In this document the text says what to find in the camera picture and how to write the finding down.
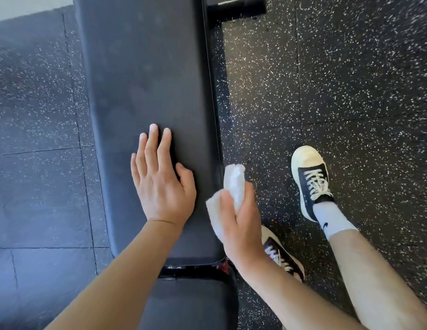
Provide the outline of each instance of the left hand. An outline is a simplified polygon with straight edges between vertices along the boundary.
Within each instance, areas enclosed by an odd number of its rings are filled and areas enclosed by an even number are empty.
[[[131,156],[131,174],[148,221],[165,221],[183,229],[194,212],[197,191],[192,171],[181,163],[175,166],[180,182],[175,175],[169,153],[171,138],[171,130],[165,128],[157,147],[155,124],[150,126],[149,138],[140,134],[139,149]]]

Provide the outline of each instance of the weight bench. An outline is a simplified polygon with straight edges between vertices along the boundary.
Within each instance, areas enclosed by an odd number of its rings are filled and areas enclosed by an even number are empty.
[[[173,131],[173,161],[194,172],[197,187],[194,213],[139,328],[235,329],[237,292],[231,277],[211,266],[221,263],[225,253],[205,207],[222,187],[224,170],[205,0],[74,1],[113,256],[146,222],[129,159],[151,123]],[[213,0],[211,22],[255,4]]]

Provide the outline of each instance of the hand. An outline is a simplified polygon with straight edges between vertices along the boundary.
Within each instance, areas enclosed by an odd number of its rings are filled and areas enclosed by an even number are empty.
[[[220,197],[224,250],[241,272],[255,261],[266,257],[261,243],[261,214],[256,205],[253,184],[246,182],[244,201],[236,217],[229,191],[223,190]]]
[[[158,144],[158,127],[152,124],[149,138],[140,134],[137,154],[131,156],[131,174],[146,218],[173,223],[179,229],[194,212],[194,175],[181,163],[175,166],[180,182],[172,168],[171,130],[165,128]]]

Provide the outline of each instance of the gym floor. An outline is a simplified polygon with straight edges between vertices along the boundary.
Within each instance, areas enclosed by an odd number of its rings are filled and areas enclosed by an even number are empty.
[[[290,172],[316,147],[344,213],[427,305],[427,0],[267,3],[212,30],[226,162],[306,284],[353,313]],[[72,1],[0,0],[0,329],[42,329],[111,259]],[[240,329],[280,329],[238,286]]]

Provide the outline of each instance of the forearm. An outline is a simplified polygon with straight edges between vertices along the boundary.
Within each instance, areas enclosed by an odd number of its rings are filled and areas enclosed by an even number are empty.
[[[364,329],[266,256],[238,270],[289,330]]]
[[[148,221],[129,246],[48,329],[135,329],[181,230]]]
[[[358,231],[341,231],[329,241],[362,324],[371,330],[427,329],[424,305]]]

